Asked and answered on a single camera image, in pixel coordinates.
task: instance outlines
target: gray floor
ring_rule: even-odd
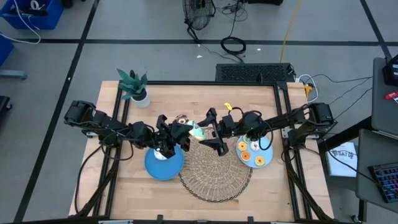
[[[222,7],[230,1],[215,1]],[[234,36],[246,40],[283,40],[295,7],[294,0],[280,6],[248,5],[249,17],[235,25]],[[377,41],[359,0],[301,0],[302,5],[289,34],[289,40]],[[367,0],[385,41],[398,42],[396,21],[398,2]],[[75,1],[66,9],[55,30],[40,31],[45,39],[79,39],[93,0]],[[220,40],[226,37],[232,20],[217,13],[199,38]],[[14,30],[0,19],[0,30],[14,38],[33,38],[26,30]],[[190,39],[183,23],[181,0],[101,0],[88,33],[88,39],[180,40]],[[25,70],[27,80],[0,80],[0,95],[12,98],[14,108],[0,130],[0,223],[14,219],[22,194],[62,89],[77,44],[16,44],[2,69]],[[223,54],[218,44],[208,44]],[[248,45],[247,63],[278,62],[280,45]],[[398,47],[389,47],[392,55]],[[372,75],[374,57],[384,57],[380,47],[288,45],[285,62],[294,65],[297,74],[323,73],[334,80]],[[85,44],[75,75],[53,134],[43,169],[32,195],[25,221],[62,218],[68,215],[86,139],[80,131],[62,122],[72,100],[95,102],[103,80],[117,80],[116,68],[147,72],[150,80],[214,80],[217,63],[231,63],[209,54],[195,44]],[[318,102],[330,103],[338,92],[349,90],[352,83],[330,83],[316,78],[320,90]],[[332,104],[339,114],[371,86],[371,81],[357,87]],[[333,130],[338,132],[371,113],[371,93],[339,117]],[[358,199],[354,192],[328,184],[335,217],[349,221],[356,213]],[[369,206],[368,223],[395,223],[397,214]]]

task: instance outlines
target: round wicker mat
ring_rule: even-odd
[[[238,138],[224,139],[229,153],[220,157],[217,151],[191,139],[179,174],[183,186],[207,202],[226,202],[240,195],[248,186],[252,168],[239,160],[237,141]]]

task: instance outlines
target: white pot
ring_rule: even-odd
[[[139,108],[145,108],[147,106],[150,105],[150,98],[149,98],[149,93],[147,91],[147,96],[145,96],[145,98],[143,100],[137,101],[135,100],[133,97],[131,97],[131,100],[133,102],[135,102],[135,104],[139,107]]]

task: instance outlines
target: green plant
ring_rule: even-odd
[[[126,94],[122,96],[122,98],[126,100],[133,96],[141,96],[148,82],[147,74],[145,73],[141,79],[139,79],[138,74],[135,74],[133,70],[130,71],[131,76],[126,74],[123,70],[118,68],[117,70],[123,80],[123,83],[120,83],[119,88],[126,91]]]

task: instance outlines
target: wooden tabletop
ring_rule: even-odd
[[[292,108],[298,108],[307,102],[301,83],[288,83]],[[112,115],[118,82],[105,81],[97,101],[97,109]],[[152,103],[147,108],[138,108],[130,104],[128,123],[143,121],[155,126],[160,114],[166,115],[172,122],[178,114],[186,114],[194,121],[201,121],[209,108],[217,110],[218,118],[228,112],[224,103],[247,110],[258,110],[262,118],[277,116],[273,88],[270,86],[186,86],[186,85],[149,85],[147,87]],[[283,94],[280,92],[285,112]],[[119,120],[123,113],[124,102],[119,110]],[[238,121],[240,113],[231,113]],[[313,140],[307,140],[307,148],[318,150]],[[213,220],[246,221],[248,216],[255,221],[289,222],[293,221],[290,204],[289,185],[284,162],[280,158],[282,139],[280,131],[274,131],[274,156],[267,166],[254,169],[250,183],[244,192],[234,200],[223,203],[204,202],[191,195],[181,184],[179,177],[169,181],[153,179],[144,168],[146,150],[135,149],[134,157],[120,162],[118,178],[113,199],[111,218],[154,220],[163,215],[165,220]],[[98,139],[88,139],[83,160],[98,147]],[[123,144],[121,157],[131,153],[128,143]],[[333,217],[328,189],[323,174],[320,157],[312,152],[300,151],[307,189],[324,212]],[[98,186],[103,161],[101,152],[95,154],[86,164],[80,180],[78,196],[81,209]],[[305,217],[302,196],[296,188],[300,216]],[[103,194],[100,214],[108,190]]]

